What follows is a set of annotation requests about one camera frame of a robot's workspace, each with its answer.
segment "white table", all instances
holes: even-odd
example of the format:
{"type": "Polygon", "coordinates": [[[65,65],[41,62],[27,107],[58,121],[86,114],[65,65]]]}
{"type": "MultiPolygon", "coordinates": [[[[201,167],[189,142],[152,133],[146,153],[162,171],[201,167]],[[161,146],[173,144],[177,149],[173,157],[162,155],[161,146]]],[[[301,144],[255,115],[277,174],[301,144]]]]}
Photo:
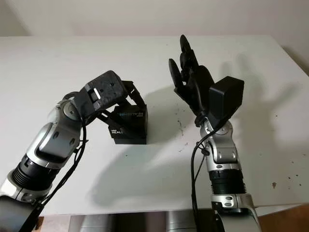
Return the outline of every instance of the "white table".
{"type": "MultiPolygon", "coordinates": [[[[268,36],[188,40],[215,81],[245,81],[231,122],[255,205],[308,202],[308,76],[268,36]]],[[[168,58],[179,55],[179,37],[0,38],[0,176],[18,164],[66,93],[114,70],[134,81],[148,105],[148,145],[115,145],[107,126],[94,122],[79,167],[43,215],[191,208],[190,156],[200,136],[193,113],[173,92],[168,58]]],[[[200,207],[210,207],[210,195],[204,166],[200,207]]]]}

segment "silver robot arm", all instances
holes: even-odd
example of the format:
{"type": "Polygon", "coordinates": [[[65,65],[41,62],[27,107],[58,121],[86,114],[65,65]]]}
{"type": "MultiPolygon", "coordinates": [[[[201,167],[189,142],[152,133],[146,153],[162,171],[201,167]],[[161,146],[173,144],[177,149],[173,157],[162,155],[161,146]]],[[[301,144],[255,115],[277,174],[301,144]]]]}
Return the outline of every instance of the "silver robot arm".
{"type": "MultiPolygon", "coordinates": [[[[213,131],[209,121],[201,127],[202,137],[213,131]]],[[[250,194],[246,193],[241,165],[228,121],[204,142],[207,170],[211,179],[212,208],[226,232],[260,232],[250,194]]]]}
{"type": "Polygon", "coordinates": [[[81,119],[72,102],[60,101],[19,165],[7,175],[0,187],[0,196],[26,203],[43,199],[79,145],[81,128],[81,119]]]}
{"type": "Polygon", "coordinates": [[[117,113],[107,111],[116,104],[118,111],[130,107],[127,96],[137,106],[146,109],[132,81],[122,81],[113,71],[107,71],[88,82],[79,92],[67,94],[53,108],[48,123],[0,186],[0,231],[27,232],[33,229],[44,206],[77,167],[86,143],[86,126],[96,118],[124,134],[144,138],[144,134],[135,132],[136,128],[128,125],[117,113]],[[48,195],[56,175],[73,153],[76,153],[73,165],[48,195]]]}

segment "robotic hand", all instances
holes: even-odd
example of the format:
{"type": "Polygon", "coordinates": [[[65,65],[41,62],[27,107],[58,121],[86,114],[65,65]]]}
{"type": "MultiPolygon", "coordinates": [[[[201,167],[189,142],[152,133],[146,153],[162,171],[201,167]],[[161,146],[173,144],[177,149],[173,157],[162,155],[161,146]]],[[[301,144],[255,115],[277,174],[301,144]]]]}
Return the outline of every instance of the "robotic hand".
{"type": "Polygon", "coordinates": [[[118,114],[131,107],[127,96],[147,114],[146,105],[133,82],[122,81],[113,71],[108,71],[79,92],[67,94],[55,106],[48,117],[49,122],[0,186],[0,231],[26,232],[34,228],[44,206],[77,167],[85,148],[86,126],[95,118],[130,138],[145,139],[145,131],[136,130],[118,114]],[[107,111],[115,104],[118,106],[114,112],[107,111]],[[53,180],[73,153],[76,155],[72,167],[48,195],[53,180]]]}
{"type": "Polygon", "coordinates": [[[186,37],[180,37],[179,71],[169,59],[169,70],[178,94],[197,116],[202,139],[197,143],[191,159],[192,205],[199,231],[195,193],[194,156],[203,145],[202,153],[211,180],[214,221],[219,231],[260,231],[251,195],[246,193],[237,149],[232,139],[233,128],[228,121],[242,103],[244,82],[227,76],[217,83],[208,69],[199,65],[186,37]]]}

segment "cable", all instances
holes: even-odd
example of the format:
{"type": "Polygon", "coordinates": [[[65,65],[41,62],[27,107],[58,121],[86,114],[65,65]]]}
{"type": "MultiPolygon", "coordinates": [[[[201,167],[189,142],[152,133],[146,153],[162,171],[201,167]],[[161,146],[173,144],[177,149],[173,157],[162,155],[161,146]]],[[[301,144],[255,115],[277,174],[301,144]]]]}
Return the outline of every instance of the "cable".
{"type": "Polygon", "coordinates": [[[51,198],[55,195],[55,193],[66,183],[68,178],[75,171],[79,161],[81,160],[81,158],[83,156],[85,146],[86,146],[86,143],[87,143],[87,140],[86,140],[87,130],[86,130],[86,124],[85,124],[85,122],[82,118],[81,118],[81,122],[82,122],[82,128],[83,128],[83,140],[82,140],[82,145],[77,149],[77,152],[76,152],[75,157],[74,157],[73,165],[70,167],[70,169],[67,171],[67,173],[64,175],[64,177],[61,179],[61,181],[55,187],[54,191],[43,200],[44,201],[42,203],[43,206],[45,206],[51,200],[51,198]]]}
{"type": "Polygon", "coordinates": [[[202,165],[203,165],[204,160],[205,160],[205,155],[203,155],[203,159],[202,159],[202,161],[201,161],[201,163],[200,163],[200,165],[199,165],[199,167],[198,167],[197,174],[195,175],[195,178],[194,178],[194,182],[197,181],[197,176],[198,176],[198,174],[199,174],[199,171],[201,170],[201,167],[202,167],[202,165]]]}
{"type": "Polygon", "coordinates": [[[196,189],[195,189],[195,182],[197,179],[197,175],[200,171],[200,168],[202,166],[202,163],[204,161],[205,156],[203,157],[202,163],[200,164],[200,167],[198,169],[197,175],[195,175],[194,173],[194,158],[195,158],[195,154],[197,152],[197,149],[200,148],[199,146],[203,144],[203,142],[205,140],[207,140],[209,137],[211,137],[212,135],[214,135],[220,127],[215,128],[212,132],[210,132],[209,134],[205,135],[194,147],[192,155],[191,155],[191,184],[192,184],[192,192],[191,192],[191,199],[192,199],[192,209],[193,209],[193,216],[194,216],[194,220],[195,220],[195,224],[197,226],[197,232],[200,232],[200,224],[199,224],[199,220],[198,220],[198,207],[197,207],[197,195],[196,195],[196,189]]]}

